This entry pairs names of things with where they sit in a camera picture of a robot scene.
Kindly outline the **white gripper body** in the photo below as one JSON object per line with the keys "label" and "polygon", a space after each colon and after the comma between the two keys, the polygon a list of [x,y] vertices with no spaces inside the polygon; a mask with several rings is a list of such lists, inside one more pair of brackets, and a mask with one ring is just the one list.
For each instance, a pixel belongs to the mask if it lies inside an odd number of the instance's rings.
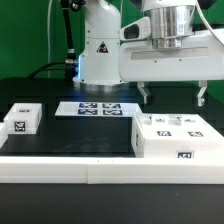
{"label": "white gripper body", "polygon": [[128,82],[224,80],[224,47],[209,31],[186,37],[180,48],[126,42],[118,63],[121,79]]}

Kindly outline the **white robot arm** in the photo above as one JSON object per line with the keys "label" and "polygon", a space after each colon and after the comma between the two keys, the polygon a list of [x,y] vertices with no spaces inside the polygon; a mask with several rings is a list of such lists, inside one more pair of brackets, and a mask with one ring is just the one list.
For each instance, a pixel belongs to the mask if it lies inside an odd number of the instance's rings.
{"label": "white robot arm", "polygon": [[224,28],[194,24],[217,0],[129,0],[143,16],[125,27],[106,0],[59,1],[66,77],[76,88],[111,91],[135,82],[148,102],[147,82],[196,81],[202,105],[208,82],[224,80]]}

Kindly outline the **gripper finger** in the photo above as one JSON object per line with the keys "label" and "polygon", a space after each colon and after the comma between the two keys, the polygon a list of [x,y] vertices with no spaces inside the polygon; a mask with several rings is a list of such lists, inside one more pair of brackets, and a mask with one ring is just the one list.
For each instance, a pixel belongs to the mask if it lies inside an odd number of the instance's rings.
{"label": "gripper finger", "polygon": [[199,92],[197,94],[197,105],[199,107],[201,107],[205,103],[204,94],[205,94],[205,92],[207,90],[208,82],[206,80],[200,80],[198,82],[198,84],[199,84],[200,90],[199,90]]}
{"label": "gripper finger", "polygon": [[144,82],[138,82],[137,87],[141,95],[143,96],[143,101],[145,104],[152,104],[153,103],[153,95],[150,93],[148,87]]}

